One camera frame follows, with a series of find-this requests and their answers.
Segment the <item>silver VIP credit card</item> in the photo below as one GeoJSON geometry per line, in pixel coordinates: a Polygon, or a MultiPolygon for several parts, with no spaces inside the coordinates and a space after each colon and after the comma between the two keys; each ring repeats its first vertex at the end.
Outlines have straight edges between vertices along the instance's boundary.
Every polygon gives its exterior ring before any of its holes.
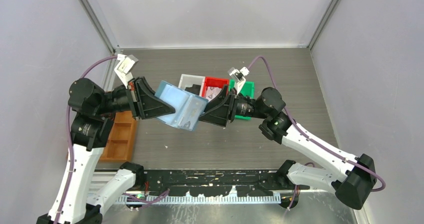
{"type": "Polygon", "coordinates": [[[177,128],[192,131],[198,122],[199,116],[204,111],[205,104],[203,99],[190,99],[181,111],[181,116],[177,122],[177,128]]]}

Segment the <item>blue leather card holder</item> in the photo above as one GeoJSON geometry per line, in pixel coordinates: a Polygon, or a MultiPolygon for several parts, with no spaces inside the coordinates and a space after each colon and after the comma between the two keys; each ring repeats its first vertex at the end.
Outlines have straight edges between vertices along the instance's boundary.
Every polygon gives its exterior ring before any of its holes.
{"type": "Polygon", "coordinates": [[[181,116],[181,112],[184,109],[184,106],[188,103],[191,99],[203,99],[205,102],[204,110],[206,108],[206,105],[208,104],[208,100],[198,96],[196,94],[190,93],[188,91],[182,90],[178,88],[177,86],[172,85],[171,83],[162,80],[156,90],[155,96],[160,98],[161,100],[165,101],[166,103],[170,104],[172,107],[175,108],[174,114],[168,114],[164,116],[160,116],[157,119],[161,122],[176,128],[177,128],[177,122],[179,117],[181,116]]]}

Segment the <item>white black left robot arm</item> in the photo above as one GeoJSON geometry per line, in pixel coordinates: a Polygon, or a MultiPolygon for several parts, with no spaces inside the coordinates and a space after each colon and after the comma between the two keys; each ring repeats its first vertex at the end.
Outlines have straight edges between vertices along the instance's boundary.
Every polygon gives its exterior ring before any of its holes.
{"type": "Polygon", "coordinates": [[[75,111],[69,130],[68,161],[59,192],[50,211],[38,217],[39,224],[99,224],[107,210],[127,190],[146,185],[142,165],[125,162],[96,197],[88,200],[90,183],[108,143],[117,113],[131,112],[134,120],[174,114],[175,108],[159,99],[144,77],[106,92],[88,78],[69,88],[69,109],[75,111]]]}

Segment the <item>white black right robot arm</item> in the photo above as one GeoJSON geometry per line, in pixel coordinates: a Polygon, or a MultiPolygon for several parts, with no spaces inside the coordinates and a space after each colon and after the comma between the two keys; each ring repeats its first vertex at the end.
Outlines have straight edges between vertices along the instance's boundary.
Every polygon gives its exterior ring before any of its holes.
{"type": "Polygon", "coordinates": [[[261,119],[258,128],[268,140],[294,149],[320,166],[286,160],[277,171],[281,188],[324,190],[344,205],[361,210],[377,183],[374,160],[365,153],[356,156],[321,140],[286,114],[285,107],[282,95],[273,87],[263,89],[257,99],[224,88],[207,104],[199,121],[224,128],[235,116],[261,119]]]}

